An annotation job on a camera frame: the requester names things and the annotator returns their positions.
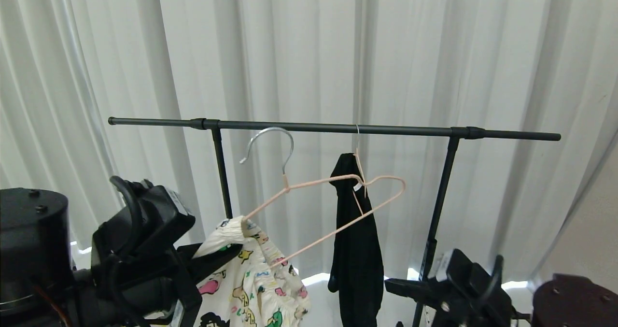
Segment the yellow star print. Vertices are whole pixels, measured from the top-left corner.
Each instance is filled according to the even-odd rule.
[[[249,256],[251,256],[251,254],[253,254],[253,251],[248,251],[248,250],[240,251],[240,254],[238,254],[238,258],[242,259],[241,264],[245,263],[245,261],[249,259]]]

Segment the clothing tag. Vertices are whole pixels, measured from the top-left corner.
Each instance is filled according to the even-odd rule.
[[[180,212],[183,215],[192,215],[191,211],[187,207],[185,207],[183,202],[181,202],[181,196],[178,193],[169,189],[168,187],[165,187],[165,191],[167,191],[169,197],[174,202],[174,205],[176,205],[178,212]]]
[[[176,301],[176,308],[174,309],[174,317],[172,318],[172,322],[170,322],[170,327],[178,327],[181,325],[181,320],[183,319],[183,314],[185,313],[185,309],[181,304],[181,301]]]
[[[435,280],[441,282],[446,280],[446,269],[449,267],[450,258],[453,256],[453,250],[444,252],[442,257],[438,259],[437,266],[435,266]]]

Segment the white garment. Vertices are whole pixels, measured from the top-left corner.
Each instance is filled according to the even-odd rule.
[[[202,294],[195,327],[295,327],[309,311],[307,289],[291,264],[255,223],[226,219],[194,258],[241,243],[238,256],[198,285]]]

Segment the vertical support pole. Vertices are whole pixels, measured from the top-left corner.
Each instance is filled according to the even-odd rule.
[[[217,156],[217,167],[219,169],[219,181],[221,182],[221,194],[223,195],[223,206],[225,216],[233,218],[232,201],[230,200],[230,190],[227,186],[227,171],[225,170],[225,159],[223,158],[223,145],[221,143],[221,129],[212,127],[212,141],[214,142],[214,153]]]
[[[427,281],[427,276],[429,276],[431,264],[433,263],[433,257],[435,256],[435,247],[437,246],[437,239],[435,239],[437,225],[440,222],[440,214],[442,213],[442,206],[444,206],[446,188],[449,186],[450,171],[453,169],[453,162],[455,161],[455,153],[457,153],[457,147],[459,146],[459,139],[459,137],[455,136],[451,136],[449,139],[448,149],[446,150],[446,159],[444,160],[444,168],[442,169],[442,177],[440,179],[440,186],[437,189],[437,197],[435,198],[435,206],[433,208],[433,215],[431,216],[431,224],[429,226],[429,234],[427,235],[423,262],[421,263],[421,269],[419,272],[419,281]],[[417,302],[412,327],[419,327],[422,316],[423,304]]]

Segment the screw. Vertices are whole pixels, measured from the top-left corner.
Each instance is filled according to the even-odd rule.
[[[38,205],[38,206],[35,206],[35,210],[37,210],[37,213],[44,214],[47,212],[47,206]]]

